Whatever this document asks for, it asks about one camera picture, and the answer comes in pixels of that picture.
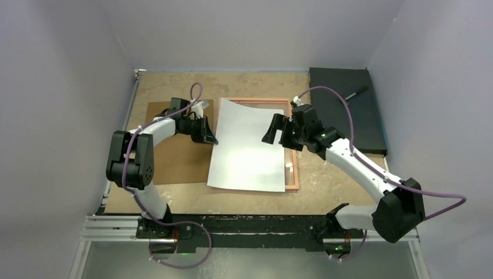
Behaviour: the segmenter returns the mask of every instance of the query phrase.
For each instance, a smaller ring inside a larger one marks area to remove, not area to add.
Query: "black foam board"
[[[368,90],[348,100],[355,132],[354,144],[361,152],[387,155],[387,142],[368,70],[310,68],[309,76],[310,87],[330,87],[343,98],[364,85],[369,86]],[[322,89],[312,90],[310,98],[324,127],[335,127],[349,138],[348,115],[339,99]]]

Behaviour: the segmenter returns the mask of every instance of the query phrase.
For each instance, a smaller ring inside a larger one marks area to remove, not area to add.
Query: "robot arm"
[[[161,117],[177,112],[188,105],[184,99],[172,98],[170,107],[157,115],[153,124],[143,128],[134,140],[127,165],[126,184],[131,188],[134,195],[142,203],[146,212],[142,216],[151,219],[147,213],[155,216],[158,220],[164,220],[165,215],[170,211],[167,204],[160,198],[156,187],[152,182],[154,175],[154,147],[175,134],[190,135],[192,140],[197,143],[217,144],[217,139],[212,134],[208,119],[203,115],[203,110],[208,106],[206,101],[196,103],[190,108],[190,112],[180,113],[168,119],[160,120]],[[106,177],[114,181],[118,187],[122,186],[122,174],[124,160],[130,138],[137,129],[130,131],[116,131],[113,133],[108,162],[106,165]]]
[[[395,243],[424,220],[422,196],[391,185],[387,180],[399,181],[404,186],[421,190],[419,183],[412,178],[404,181],[387,172],[352,148],[350,140],[335,128],[323,128],[311,105],[292,104],[292,117],[274,115],[262,141],[273,144],[276,130],[281,130],[279,143],[283,147],[301,151],[306,146],[312,153],[346,172],[377,203],[374,206],[339,205],[327,215],[327,225],[332,231],[352,228],[374,230],[385,240]],[[365,164],[382,174],[383,178]]]

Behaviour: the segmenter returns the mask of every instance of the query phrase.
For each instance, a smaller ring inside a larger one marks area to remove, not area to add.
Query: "white wall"
[[[133,71],[101,4],[0,3],[0,270],[67,278]]]
[[[419,226],[435,279],[493,274],[492,15],[488,0],[407,0],[369,66],[391,170],[469,198]]]
[[[403,0],[102,0],[135,68],[366,67]]]

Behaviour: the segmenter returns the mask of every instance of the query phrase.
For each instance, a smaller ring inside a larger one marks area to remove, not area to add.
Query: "table surface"
[[[292,98],[308,89],[307,73],[144,73],[127,129],[145,121],[149,102],[189,99],[190,86],[203,84],[203,99],[221,97]],[[303,103],[310,103],[306,94]],[[219,105],[214,106],[215,130]],[[381,167],[381,155],[367,155]],[[297,152],[299,191],[285,193],[213,189],[206,183],[156,185],[173,213],[202,214],[326,214],[343,202],[373,205],[371,197],[347,174],[317,155]],[[123,189],[112,184],[106,213],[139,213]]]

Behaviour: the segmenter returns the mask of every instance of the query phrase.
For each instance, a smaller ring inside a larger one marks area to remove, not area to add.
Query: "white paper sheet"
[[[224,189],[284,192],[284,148],[262,142],[275,113],[221,99],[207,185]]]

